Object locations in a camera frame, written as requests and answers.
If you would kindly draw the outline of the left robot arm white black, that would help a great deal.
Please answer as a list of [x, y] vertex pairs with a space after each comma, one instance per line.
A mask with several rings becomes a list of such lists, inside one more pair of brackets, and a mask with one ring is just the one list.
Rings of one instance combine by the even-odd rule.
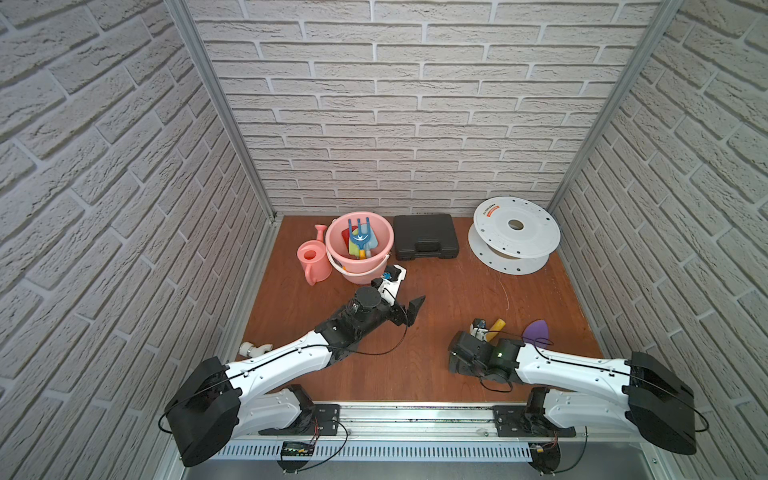
[[217, 454], [231, 439], [267, 430], [303, 432], [314, 404], [294, 379], [326, 369], [358, 351], [386, 322], [410, 327], [425, 299], [408, 305], [384, 287], [361, 287], [353, 298], [298, 340], [255, 358], [224, 364], [208, 358], [163, 409], [184, 466]]

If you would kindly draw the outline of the white plastic faucet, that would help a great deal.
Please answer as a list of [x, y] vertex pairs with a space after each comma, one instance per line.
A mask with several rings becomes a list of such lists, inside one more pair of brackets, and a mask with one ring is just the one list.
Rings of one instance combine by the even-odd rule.
[[238, 355], [245, 358], [257, 358], [272, 350], [272, 344], [254, 345], [251, 342], [243, 342], [238, 349]]

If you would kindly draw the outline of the blue rake yellow handle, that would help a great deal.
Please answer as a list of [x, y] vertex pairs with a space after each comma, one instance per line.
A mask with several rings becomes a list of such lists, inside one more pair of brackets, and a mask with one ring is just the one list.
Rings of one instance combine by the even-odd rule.
[[348, 221], [350, 240], [354, 241], [361, 250], [364, 250], [365, 245], [368, 242], [368, 234], [366, 233], [365, 225], [370, 225], [369, 220], [366, 220], [365, 223], [357, 220], [356, 225], [354, 225], [351, 220]]

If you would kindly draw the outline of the purple trowel pink handle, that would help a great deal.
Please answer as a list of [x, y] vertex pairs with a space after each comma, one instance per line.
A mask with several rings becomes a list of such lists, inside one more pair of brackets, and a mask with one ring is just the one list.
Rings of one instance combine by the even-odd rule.
[[530, 323], [523, 331], [522, 340], [528, 344], [533, 344], [539, 348], [546, 348], [551, 345], [549, 338], [549, 327], [545, 320], [539, 319]]

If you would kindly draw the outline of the pink watering can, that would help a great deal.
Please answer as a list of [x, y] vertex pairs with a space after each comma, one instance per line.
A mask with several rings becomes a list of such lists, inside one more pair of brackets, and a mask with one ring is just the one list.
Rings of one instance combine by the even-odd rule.
[[307, 283], [314, 286], [316, 283], [326, 280], [332, 272], [332, 266], [328, 260], [325, 232], [326, 225], [316, 224], [316, 238], [304, 242], [297, 249], [297, 258]]

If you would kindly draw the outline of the yellow plastic scoop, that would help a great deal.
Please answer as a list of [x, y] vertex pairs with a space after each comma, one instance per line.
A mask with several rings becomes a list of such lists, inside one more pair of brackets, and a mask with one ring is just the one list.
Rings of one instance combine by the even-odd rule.
[[495, 323], [492, 325], [492, 327], [489, 329], [489, 331], [485, 335], [485, 339], [488, 342], [491, 342], [500, 332], [503, 331], [504, 327], [506, 326], [506, 322], [499, 318], [495, 321]]

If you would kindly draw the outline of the aluminium front rail frame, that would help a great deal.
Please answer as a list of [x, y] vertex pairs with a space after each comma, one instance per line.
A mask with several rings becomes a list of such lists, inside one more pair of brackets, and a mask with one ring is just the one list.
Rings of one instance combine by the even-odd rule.
[[571, 427], [559, 433], [528, 433], [522, 403], [342, 402], [320, 404], [312, 429], [329, 427], [310, 463], [415, 461], [425, 463], [536, 463], [543, 448], [574, 444], [628, 444], [642, 452], [654, 479], [679, 479], [670, 454], [639, 433], [608, 424]]

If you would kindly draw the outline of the controller board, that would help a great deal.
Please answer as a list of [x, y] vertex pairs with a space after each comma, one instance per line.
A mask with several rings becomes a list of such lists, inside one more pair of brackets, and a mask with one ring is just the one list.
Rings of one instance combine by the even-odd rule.
[[540, 475], [553, 474], [561, 462], [560, 447], [554, 444], [529, 444], [531, 461], [529, 465]]
[[307, 442], [286, 441], [282, 444], [280, 457], [288, 458], [311, 458], [314, 455], [315, 445]]

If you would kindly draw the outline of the right controller board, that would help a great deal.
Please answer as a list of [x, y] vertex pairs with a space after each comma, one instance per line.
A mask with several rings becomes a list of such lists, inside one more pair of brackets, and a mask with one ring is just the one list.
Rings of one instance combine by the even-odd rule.
[[529, 444], [531, 461], [529, 465], [540, 475], [553, 474], [561, 462], [560, 447], [554, 444]]

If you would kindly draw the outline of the white empty filament spool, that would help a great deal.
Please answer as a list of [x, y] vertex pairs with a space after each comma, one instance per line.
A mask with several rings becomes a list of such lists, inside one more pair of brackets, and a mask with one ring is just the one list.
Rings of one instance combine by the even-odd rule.
[[483, 264], [516, 276], [543, 268], [560, 240], [554, 217], [534, 202], [517, 197], [482, 202], [468, 232], [471, 251]]

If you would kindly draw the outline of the black plastic tool case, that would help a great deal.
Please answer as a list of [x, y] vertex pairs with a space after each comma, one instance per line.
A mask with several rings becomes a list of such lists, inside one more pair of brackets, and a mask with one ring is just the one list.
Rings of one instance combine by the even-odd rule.
[[455, 259], [460, 251], [449, 214], [398, 215], [393, 219], [394, 251], [399, 261]]

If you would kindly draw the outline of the green trowel wooden handle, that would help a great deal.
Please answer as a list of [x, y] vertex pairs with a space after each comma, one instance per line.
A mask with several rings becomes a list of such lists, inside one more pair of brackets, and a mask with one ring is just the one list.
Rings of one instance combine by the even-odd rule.
[[361, 250], [359, 246], [352, 240], [348, 242], [348, 253], [351, 257], [361, 260], [366, 258], [366, 252]]

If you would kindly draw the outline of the light blue trowel white handle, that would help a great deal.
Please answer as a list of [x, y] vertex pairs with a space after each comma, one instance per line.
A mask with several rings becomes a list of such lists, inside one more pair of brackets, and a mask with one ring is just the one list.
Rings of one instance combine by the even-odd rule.
[[365, 229], [368, 234], [368, 242], [366, 243], [364, 250], [368, 256], [371, 256], [371, 251], [378, 246], [378, 240], [372, 226], [365, 225]]

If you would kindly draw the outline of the pink plastic bucket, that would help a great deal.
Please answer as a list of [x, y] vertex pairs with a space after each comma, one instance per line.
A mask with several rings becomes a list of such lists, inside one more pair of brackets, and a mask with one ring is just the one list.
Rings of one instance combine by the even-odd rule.
[[384, 273], [393, 244], [392, 225], [372, 212], [342, 215], [325, 233], [331, 267], [357, 285], [367, 285]]

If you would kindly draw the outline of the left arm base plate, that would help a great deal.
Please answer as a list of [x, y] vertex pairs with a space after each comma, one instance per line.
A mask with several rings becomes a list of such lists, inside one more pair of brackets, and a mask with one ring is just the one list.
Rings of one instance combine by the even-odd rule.
[[311, 409], [303, 410], [288, 427], [264, 429], [259, 434], [261, 436], [336, 436], [340, 411], [339, 404], [315, 404]]

